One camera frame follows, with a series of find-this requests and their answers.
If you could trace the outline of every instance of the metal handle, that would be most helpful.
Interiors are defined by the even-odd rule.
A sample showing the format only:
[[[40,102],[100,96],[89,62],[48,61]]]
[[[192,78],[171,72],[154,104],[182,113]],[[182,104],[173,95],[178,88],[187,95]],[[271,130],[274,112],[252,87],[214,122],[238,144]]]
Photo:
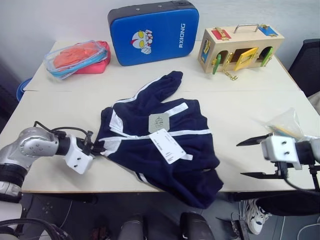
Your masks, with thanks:
[[[256,28],[254,30],[255,32],[258,31],[258,28],[259,28],[259,24],[258,23],[239,24],[238,26],[235,27],[235,30],[234,30],[233,33],[235,34],[239,27],[247,27],[247,26],[256,26]]]

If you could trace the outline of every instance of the floor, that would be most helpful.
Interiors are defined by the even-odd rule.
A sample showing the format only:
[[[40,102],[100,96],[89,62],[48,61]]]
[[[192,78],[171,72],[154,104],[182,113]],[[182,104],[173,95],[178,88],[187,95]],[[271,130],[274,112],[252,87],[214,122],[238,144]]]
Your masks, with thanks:
[[[28,218],[39,218],[60,226],[70,208],[71,200],[56,196],[24,194],[21,204],[28,211]],[[148,221],[150,240],[178,240],[179,220],[183,212],[201,214],[210,225],[216,240],[232,239],[231,226],[227,221],[231,213],[238,213],[238,203],[229,202],[225,193],[205,210],[188,207],[166,192],[154,193],[104,193],[94,195],[93,201],[84,203],[72,201],[63,225],[74,240],[89,240],[93,227],[107,224],[116,240],[122,223],[133,214],[144,214]],[[305,225],[314,224],[319,215],[286,217],[282,240],[297,239],[298,231]],[[249,234],[250,240],[279,240],[283,217],[271,216],[263,226],[260,235]],[[32,225],[24,227],[21,240],[39,236],[42,229]],[[310,227],[302,232],[300,240],[319,240],[320,228]]]

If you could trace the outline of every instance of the white sneaker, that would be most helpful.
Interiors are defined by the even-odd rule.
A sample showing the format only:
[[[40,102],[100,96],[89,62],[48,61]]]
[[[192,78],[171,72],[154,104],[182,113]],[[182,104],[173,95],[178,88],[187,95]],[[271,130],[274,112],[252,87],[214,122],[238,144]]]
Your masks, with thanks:
[[[260,206],[257,206],[256,199],[248,201],[248,207],[245,211],[245,221],[250,231],[258,235],[262,230],[263,224],[268,220],[270,213],[264,211]]]

